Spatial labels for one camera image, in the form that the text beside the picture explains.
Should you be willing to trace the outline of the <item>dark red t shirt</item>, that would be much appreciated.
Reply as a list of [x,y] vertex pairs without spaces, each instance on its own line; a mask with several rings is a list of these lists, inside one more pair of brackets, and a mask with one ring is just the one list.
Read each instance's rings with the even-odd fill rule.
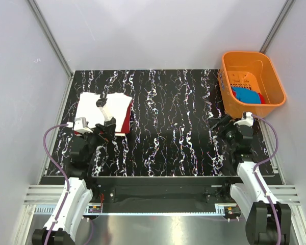
[[131,107],[132,102],[117,102],[106,104],[103,109],[100,109],[94,102],[80,101],[74,119],[85,117],[90,129],[93,129],[96,124],[108,123],[107,119],[116,119],[116,136],[125,136],[130,132]]

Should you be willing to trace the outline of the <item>white t shirt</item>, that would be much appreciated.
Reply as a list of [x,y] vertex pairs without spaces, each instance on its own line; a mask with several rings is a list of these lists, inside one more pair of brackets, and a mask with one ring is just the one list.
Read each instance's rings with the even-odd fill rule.
[[115,124],[115,135],[130,132],[130,115],[133,99],[123,93],[100,95],[82,92],[74,117],[73,130],[78,134],[92,133],[96,125]]

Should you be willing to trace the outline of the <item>bright red t shirt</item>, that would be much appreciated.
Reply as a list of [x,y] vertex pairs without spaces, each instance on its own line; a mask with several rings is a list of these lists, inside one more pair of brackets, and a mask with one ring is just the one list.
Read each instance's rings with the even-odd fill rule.
[[258,93],[258,95],[259,95],[259,98],[260,98],[260,104],[266,104],[266,101],[265,101],[263,95],[261,93]]

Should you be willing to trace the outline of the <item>blue t shirt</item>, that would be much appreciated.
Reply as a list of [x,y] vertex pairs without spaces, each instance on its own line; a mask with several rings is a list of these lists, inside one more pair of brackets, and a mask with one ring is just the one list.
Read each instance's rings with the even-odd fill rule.
[[232,87],[232,93],[237,100],[246,104],[261,104],[260,95],[250,89],[242,87]]

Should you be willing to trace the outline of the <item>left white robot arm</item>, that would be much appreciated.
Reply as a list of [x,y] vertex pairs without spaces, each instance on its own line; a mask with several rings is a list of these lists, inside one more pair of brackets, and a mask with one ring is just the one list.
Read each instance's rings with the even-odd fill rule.
[[86,207],[91,200],[103,197],[92,177],[93,165],[90,161],[100,144],[114,139],[115,119],[103,125],[96,124],[88,136],[76,136],[76,151],[70,153],[69,167],[63,170],[48,152],[46,136],[55,128],[72,126],[71,122],[53,126],[43,136],[44,150],[63,174],[65,184],[52,215],[42,229],[34,231],[32,244],[75,244],[75,235]]

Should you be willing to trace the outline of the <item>orange plastic basket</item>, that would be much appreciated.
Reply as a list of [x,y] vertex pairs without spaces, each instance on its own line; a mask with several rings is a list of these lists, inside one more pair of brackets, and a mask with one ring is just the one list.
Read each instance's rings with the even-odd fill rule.
[[[271,60],[259,52],[231,51],[222,56],[218,74],[226,114],[240,118],[243,112],[266,117],[286,101],[286,94]],[[246,104],[232,93],[232,87],[242,87],[261,93],[266,104]]]

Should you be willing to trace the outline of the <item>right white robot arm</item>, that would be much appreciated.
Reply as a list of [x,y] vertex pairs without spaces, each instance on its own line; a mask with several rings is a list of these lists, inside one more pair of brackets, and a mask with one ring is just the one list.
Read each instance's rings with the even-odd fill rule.
[[244,112],[240,120],[223,116],[211,128],[231,146],[230,166],[240,183],[222,186],[239,207],[246,220],[245,234],[249,244],[289,244],[291,208],[281,203],[267,186],[252,153],[253,123],[257,116]]

